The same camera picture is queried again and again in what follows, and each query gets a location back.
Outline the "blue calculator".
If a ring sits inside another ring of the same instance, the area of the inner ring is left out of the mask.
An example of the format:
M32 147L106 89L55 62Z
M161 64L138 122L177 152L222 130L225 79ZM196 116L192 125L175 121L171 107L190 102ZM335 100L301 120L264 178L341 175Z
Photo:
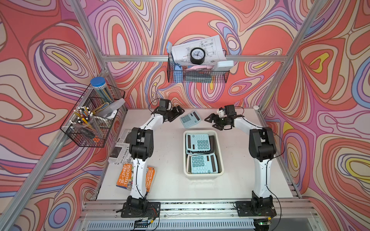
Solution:
M201 122L200 115L193 111L185 116L180 117L180 121L183 124L184 128L190 128Z
M191 174L216 174L219 173L215 153L195 155L189 157Z

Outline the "blue calculator corner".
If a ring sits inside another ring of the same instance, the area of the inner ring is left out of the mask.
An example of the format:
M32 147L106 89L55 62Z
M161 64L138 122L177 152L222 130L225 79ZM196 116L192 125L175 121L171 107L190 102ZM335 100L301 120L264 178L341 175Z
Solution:
M207 152L211 150L210 138L208 134L187 134L186 149L190 152Z

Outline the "cream plastic storage box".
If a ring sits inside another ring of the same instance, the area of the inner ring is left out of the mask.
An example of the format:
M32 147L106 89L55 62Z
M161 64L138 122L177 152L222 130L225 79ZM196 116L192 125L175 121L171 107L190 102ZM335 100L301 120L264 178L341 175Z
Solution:
M216 173L216 174L191 174L189 157L190 156L195 156L195 155L209 154L209 151L207 151L207 152L196 152L196 153L187 151L185 138L186 138L186 135L188 133L189 134L208 134L209 136L215 136L216 148L215 148L214 153L216 155L216 159L217 159L217 162L218 162L219 173ZM183 145L184 145L184 148L183 148L184 174L188 178L190 178L190 179L215 179L215 178L220 177L220 176L223 175L225 170L224 170L221 148L220 148L220 145L219 145L219 139L218 139L218 135L217 135L216 131L214 131L214 130L187 130L187 131L184 132L184 135L183 135Z

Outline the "black calculator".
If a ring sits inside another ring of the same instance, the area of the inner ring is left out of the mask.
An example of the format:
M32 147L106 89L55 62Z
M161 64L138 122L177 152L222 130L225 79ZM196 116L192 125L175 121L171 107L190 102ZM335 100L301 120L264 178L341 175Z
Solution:
M209 136L209 140L210 140L210 151L209 151L209 154L211 154L211 153L214 153L215 152L215 148L216 148L216 139L215 139L215 136Z

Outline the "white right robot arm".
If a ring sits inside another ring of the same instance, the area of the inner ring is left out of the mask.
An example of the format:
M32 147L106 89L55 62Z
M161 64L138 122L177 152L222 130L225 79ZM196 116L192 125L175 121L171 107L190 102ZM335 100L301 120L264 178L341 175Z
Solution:
M272 129L255 125L236 114L220 117L212 113L204 121L212 123L220 131L225 130L225 126L230 126L249 135L249 153L255 167L251 207L255 210L273 207L273 197L269 189L270 170L277 148Z

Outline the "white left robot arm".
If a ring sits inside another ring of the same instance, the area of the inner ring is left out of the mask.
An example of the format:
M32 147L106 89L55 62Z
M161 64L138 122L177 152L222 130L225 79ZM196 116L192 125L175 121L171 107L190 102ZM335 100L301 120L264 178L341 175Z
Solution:
M146 210L146 173L147 160L154 152L154 129L164 122L172 122L185 110L181 106L170 109L167 106L158 106L146 123L140 127L134 127L131 131L129 153L133 159L133 186L127 198L127 206L135 210Z

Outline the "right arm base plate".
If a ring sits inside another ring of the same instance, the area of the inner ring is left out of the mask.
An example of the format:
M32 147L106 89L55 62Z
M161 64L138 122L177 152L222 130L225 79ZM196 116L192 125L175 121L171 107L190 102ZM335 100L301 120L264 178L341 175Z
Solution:
M239 217L275 217L277 215L272 203L237 201L235 207Z

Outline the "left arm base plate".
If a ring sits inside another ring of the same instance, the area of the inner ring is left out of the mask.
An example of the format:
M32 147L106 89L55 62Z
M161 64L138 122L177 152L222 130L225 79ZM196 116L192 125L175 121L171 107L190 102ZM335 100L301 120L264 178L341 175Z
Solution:
M122 218L157 218L160 215L160 202L126 202L120 210Z

